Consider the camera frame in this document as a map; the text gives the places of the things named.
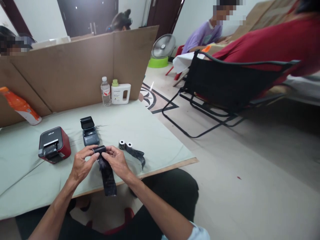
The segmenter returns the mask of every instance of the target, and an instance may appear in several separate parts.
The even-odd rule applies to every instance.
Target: door handle
[[[93,28],[94,28],[94,35],[97,35],[97,30],[96,30],[96,23],[93,23]]]
[[[88,27],[88,29],[90,29],[90,33],[93,33],[93,31],[92,31],[92,23],[90,23],[90,27]]]

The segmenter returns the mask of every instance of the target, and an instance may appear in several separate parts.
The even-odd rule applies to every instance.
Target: black folding chair
[[[198,58],[198,54],[204,54],[211,61]],[[265,89],[271,87],[275,80],[299,62],[300,61],[293,60],[291,62],[228,63],[198,50],[194,53],[185,85],[180,88],[178,93],[162,109],[162,114],[190,138],[201,137],[221,125],[226,127],[237,126],[245,119],[241,118],[233,125],[227,123],[239,117],[239,113],[243,110],[267,105],[284,97],[284,94],[276,94],[253,100]],[[252,68],[257,65],[272,65],[272,69],[275,68],[278,70],[264,71]],[[184,95],[184,92],[189,93],[191,98]],[[216,120],[219,124],[196,137],[190,136],[164,113],[168,105],[178,95],[188,100],[192,107]],[[205,99],[205,101],[203,104],[199,104],[194,101],[194,98]],[[214,104],[215,108],[223,110],[226,114],[214,112],[211,109],[212,104]],[[222,121],[215,116],[225,117],[226,120]]]

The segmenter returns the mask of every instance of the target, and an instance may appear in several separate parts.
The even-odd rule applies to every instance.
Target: person
[[[28,36],[16,36],[10,29],[0,25],[0,55],[19,55],[32,49],[34,39]]]
[[[300,60],[301,63],[277,79],[280,85],[287,76],[306,76],[320,70],[320,1],[300,0],[295,16],[279,25],[249,32],[230,43],[214,58],[225,62],[261,62]],[[268,65],[256,66],[266,71]]]
[[[112,23],[109,27],[107,27],[106,32],[114,32],[114,31],[125,31],[130,30],[130,26],[132,25],[132,19],[129,18],[131,14],[131,9],[126,10],[123,13],[118,13],[112,20]]]
[[[221,38],[222,22],[236,10],[237,3],[239,0],[220,0],[219,5],[213,6],[212,18],[192,33],[183,47],[182,54],[202,50],[211,43],[225,41],[226,37]]]
[[[93,154],[95,147],[87,146],[75,155],[70,176],[49,207],[16,217],[22,239],[210,239],[206,230],[192,223],[199,188],[187,172],[174,169],[141,181],[128,168],[124,153],[114,146],[107,147],[103,158],[144,205],[113,235],[103,235],[74,220],[70,211],[81,205],[71,198],[99,157],[99,153]]]

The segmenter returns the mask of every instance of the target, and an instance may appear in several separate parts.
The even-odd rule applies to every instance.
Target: purple shirt
[[[187,40],[183,47],[182,54],[188,53],[190,49],[198,46],[206,46],[216,42],[221,37],[222,26],[212,27],[209,21],[201,25]]]

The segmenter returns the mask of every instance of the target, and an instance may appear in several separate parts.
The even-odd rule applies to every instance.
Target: red shirt
[[[249,32],[212,55],[226,62],[300,60],[301,63],[274,82],[279,85],[289,74],[306,76],[320,70],[320,17],[301,18]],[[269,65],[255,67],[275,70]]]

